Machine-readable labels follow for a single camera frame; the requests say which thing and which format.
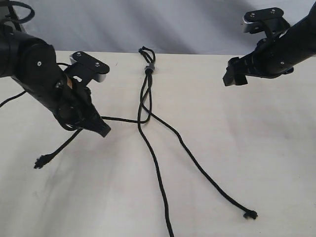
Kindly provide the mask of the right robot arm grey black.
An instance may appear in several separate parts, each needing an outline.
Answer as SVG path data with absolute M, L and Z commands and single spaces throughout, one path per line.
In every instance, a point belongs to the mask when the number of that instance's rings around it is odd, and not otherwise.
M 278 7 L 246 12 L 243 16 L 245 33 L 265 33 L 255 49 L 228 61 L 223 76 L 225 86 L 246 85 L 247 76 L 275 79 L 290 74 L 294 66 L 316 54 L 316 7 L 294 25 L 283 17 Z

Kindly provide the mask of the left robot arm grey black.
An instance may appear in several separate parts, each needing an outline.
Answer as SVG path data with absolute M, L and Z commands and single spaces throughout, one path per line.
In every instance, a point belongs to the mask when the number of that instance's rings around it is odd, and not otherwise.
M 83 51 L 70 59 L 71 65 L 62 70 L 52 45 L 1 23 L 0 76 L 11 77 L 65 130 L 85 129 L 105 137 L 111 129 L 94 107 L 87 85 L 102 82 L 110 68 Z

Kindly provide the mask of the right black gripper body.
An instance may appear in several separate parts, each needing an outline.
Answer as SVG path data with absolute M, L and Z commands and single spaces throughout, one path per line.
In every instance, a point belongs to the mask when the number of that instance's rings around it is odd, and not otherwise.
M 265 38 L 255 50 L 240 58 L 245 76 L 275 79 L 294 72 L 295 40 L 287 37 Z

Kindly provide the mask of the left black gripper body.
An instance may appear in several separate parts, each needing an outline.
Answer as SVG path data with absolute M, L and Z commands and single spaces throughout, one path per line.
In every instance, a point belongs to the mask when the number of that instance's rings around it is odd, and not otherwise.
M 41 77 L 41 103 L 66 130 L 84 129 L 84 114 L 96 110 L 87 85 L 64 71 L 47 71 Z

